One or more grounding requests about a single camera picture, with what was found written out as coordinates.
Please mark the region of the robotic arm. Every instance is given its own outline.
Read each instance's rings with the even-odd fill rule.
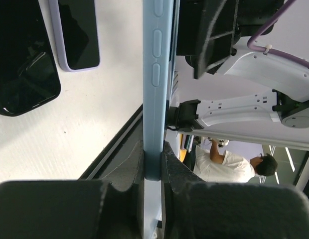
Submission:
[[[309,69],[282,57],[252,51],[242,37],[217,73],[240,76],[273,90],[218,101],[196,100],[172,107],[168,126],[182,131],[214,124],[250,120],[281,122],[292,128],[309,127]]]

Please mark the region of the black hair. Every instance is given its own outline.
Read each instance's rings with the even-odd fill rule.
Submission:
[[[275,174],[276,169],[278,168],[278,163],[275,158],[268,153],[264,156],[261,156],[263,160],[258,166],[256,166],[255,170],[259,175],[262,176],[272,176]]]

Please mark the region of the man's arm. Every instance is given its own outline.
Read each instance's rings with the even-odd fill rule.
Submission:
[[[218,142],[212,140],[212,145],[210,149],[210,159],[214,163],[222,164],[224,160],[224,156],[219,154]]]

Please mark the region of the phone screen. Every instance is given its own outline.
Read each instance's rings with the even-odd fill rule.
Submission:
[[[0,114],[23,114],[59,93],[38,0],[0,0]]]
[[[94,0],[58,0],[68,66],[73,70],[99,65]]]

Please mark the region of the black bracket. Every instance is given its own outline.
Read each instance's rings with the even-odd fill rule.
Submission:
[[[278,104],[273,106],[273,111],[277,112],[281,123],[291,128],[309,127],[309,100],[297,102],[287,95],[278,93]]]
[[[204,129],[199,124],[196,111],[200,100],[186,101],[179,105],[179,107],[170,107],[167,112],[166,125],[173,126],[175,130],[183,132],[191,132],[194,129]]]

